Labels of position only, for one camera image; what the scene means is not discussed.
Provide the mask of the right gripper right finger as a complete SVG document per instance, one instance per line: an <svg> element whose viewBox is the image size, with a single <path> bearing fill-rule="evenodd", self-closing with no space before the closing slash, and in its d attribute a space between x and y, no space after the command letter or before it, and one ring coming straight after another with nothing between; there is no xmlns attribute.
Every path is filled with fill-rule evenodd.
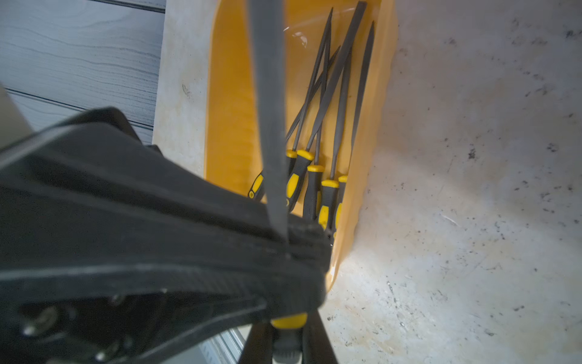
<svg viewBox="0 0 582 364"><path fill-rule="evenodd" d="M318 311L310 312L303 327L303 364L338 364Z"/></svg>

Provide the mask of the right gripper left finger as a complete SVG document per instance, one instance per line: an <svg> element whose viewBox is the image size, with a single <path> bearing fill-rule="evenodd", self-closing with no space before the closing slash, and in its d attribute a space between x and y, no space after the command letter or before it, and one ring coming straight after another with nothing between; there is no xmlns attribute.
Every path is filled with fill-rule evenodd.
<svg viewBox="0 0 582 364"><path fill-rule="evenodd" d="M250 330L239 364L273 363L274 328L271 323L254 324Z"/></svg>

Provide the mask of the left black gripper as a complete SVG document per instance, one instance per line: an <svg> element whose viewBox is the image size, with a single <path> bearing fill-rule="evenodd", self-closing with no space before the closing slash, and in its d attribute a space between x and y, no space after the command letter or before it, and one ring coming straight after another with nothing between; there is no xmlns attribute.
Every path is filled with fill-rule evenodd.
<svg viewBox="0 0 582 364"><path fill-rule="evenodd" d="M125 115L1 125L1 361L160 363L317 309L330 246L142 144Z"/></svg>

